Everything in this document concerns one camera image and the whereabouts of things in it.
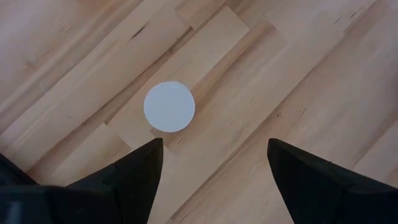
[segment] hardwood floor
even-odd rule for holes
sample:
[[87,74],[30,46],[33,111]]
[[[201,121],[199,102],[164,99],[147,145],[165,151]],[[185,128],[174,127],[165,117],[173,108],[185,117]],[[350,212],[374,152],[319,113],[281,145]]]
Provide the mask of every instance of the hardwood floor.
[[[292,223],[269,138],[398,187],[396,0],[0,2],[0,152],[67,185],[154,137],[149,223]],[[176,80],[177,133],[143,101]]]

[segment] wood grain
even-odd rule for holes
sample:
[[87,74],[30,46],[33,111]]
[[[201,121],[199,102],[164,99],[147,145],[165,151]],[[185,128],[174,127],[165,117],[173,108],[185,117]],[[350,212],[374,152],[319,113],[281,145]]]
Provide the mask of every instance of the wood grain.
[[[5,156],[21,169],[30,169],[51,147],[156,61],[179,37],[179,34],[167,32],[169,35],[161,42],[153,44],[153,39],[157,38],[154,32],[164,31],[159,29],[164,24],[179,21],[166,12],[156,15],[161,19],[156,18],[157,23],[151,23],[147,32],[136,35],[159,7],[155,0],[140,4],[89,56],[13,123],[0,136]],[[185,30],[186,27],[180,23],[174,29]],[[148,53],[146,48],[148,54],[141,57],[145,45],[153,51]]]
[[147,92],[166,80],[181,82],[192,89],[247,32],[248,28],[228,7],[222,9],[142,86],[109,122],[109,127],[131,147],[152,139],[152,126],[141,108]]
[[55,185],[66,186],[116,162],[131,151],[117,134],[101,124],[47,180]]
[[[83,2],[10,1],[0,22],[4,25],[0,31],[0,133],[86,57],[141,1],[97,1],[90,7]],[[25,11],[28,15],[19,16]]]
[[[346,168],[394,183],[397,162],[385,156],[396,157],[395,141],[388,140],[396,136],[396,57],[386,60],[379,54],[396,54],[395,47],[386,44],[386,48],[375,50],[369,45],[392,44],[397,35],[391,22],[396,12],[386,7],[386,2],[377,4],[364,15],[358,26],[225,160],[169,223],[293,223],[268,165],[269,138],[291,142]],[[369,67],[382,70],[377,79],[385,82],[363,82],[374,74]],[[387,102],[369,100],[376,98]],[[342,101],[347,103],[338,106]],[[359,121],[364,118],[372,121]],[[352,155],[363,147],[371,149],[358,162]],[[378,169],[371,166],[373,162],[386,164],[378,165]]]
[[223,5],[225,0],[184,0],[175,9],[194,29],[199,29]]
[[[269,138],[398,186],[397,23],[396,0],[1,1],[0,152],[68,185],[162,137],[149,223],[292,223]],[[177,133],[142,109],[170,80],[197,104]]]

